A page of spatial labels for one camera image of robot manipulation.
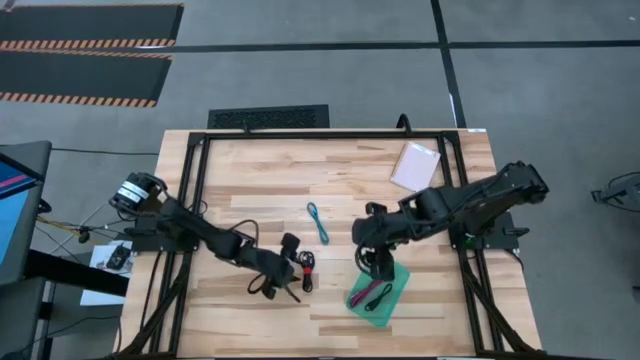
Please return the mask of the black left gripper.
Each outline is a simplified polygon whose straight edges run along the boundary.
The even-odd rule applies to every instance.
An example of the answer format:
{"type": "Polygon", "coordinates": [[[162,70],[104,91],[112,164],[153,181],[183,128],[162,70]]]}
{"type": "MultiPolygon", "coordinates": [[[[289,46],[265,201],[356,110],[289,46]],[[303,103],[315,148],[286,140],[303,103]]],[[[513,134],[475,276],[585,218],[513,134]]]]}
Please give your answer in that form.
{"type": "Polygon", "coordinates": [[[258,272],[264,277],[263,287],[278,287],[292,297],[297,303],[301,300],[287,286],[292,281],[302,281],[305,277],[305,266],[291,265],[290,261],[280,254],[267,249],[243,246],[238,255],[238,265],[258,272]]]}

